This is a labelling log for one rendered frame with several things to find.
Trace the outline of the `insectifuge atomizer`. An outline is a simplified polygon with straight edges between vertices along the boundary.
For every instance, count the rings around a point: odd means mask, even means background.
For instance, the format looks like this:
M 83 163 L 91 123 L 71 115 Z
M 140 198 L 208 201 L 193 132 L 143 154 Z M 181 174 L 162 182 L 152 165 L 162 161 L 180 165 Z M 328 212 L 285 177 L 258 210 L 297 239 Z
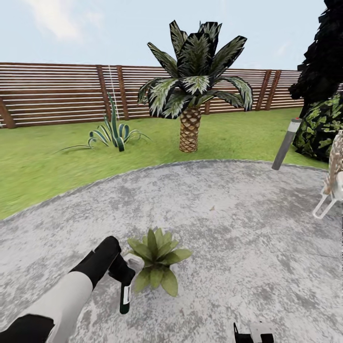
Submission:
M 121 314 L 126 314 L 130 310 L 130 295 L 131 295 L 131 285 L 121 284 L 121 303 L 120 312 Z

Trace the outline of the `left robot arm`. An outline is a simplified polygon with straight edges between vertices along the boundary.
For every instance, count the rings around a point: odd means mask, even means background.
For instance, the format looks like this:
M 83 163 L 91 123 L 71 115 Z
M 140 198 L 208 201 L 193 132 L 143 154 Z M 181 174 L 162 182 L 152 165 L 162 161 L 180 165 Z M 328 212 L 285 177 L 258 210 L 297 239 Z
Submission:
M 90 250 L 50 291 L 22 311 L 0 332 L 0 343 L 65 343 L 85 303 L 107 269 L 115 280 L 129 286 L 144 261 L 132 253 L 121 256 L 115 238 L 109 236 Z

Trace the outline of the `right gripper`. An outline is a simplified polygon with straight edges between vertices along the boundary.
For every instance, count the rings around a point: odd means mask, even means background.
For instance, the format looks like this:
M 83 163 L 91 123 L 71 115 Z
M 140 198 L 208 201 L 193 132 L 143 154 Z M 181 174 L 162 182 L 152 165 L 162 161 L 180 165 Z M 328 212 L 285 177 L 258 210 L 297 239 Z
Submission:
M 235 322 L 233 322 L 234 325 L 234 333 L 235 333 L 235 343 L 253 343 L 253 340 L 251 338 L 251 334 L 239 334 L 236 330 Z M 261 343 L 273 343 L 272 336 L 270 334 L 261 334 Z

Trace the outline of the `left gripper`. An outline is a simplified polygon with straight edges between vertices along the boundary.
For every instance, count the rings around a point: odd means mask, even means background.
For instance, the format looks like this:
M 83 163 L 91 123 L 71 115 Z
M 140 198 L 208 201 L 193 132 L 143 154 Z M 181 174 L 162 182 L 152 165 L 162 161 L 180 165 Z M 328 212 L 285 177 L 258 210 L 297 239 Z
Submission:
M 109 270 L 109 275 L 114 278 L 115 280 L 124 283 L 125 285 L 129 286 L 131 284 L 132 279 L 134 278 L 136 272 L 130 267 L 127 266 L 124 259 L 122 260 L 121 266 L 114 271 Z

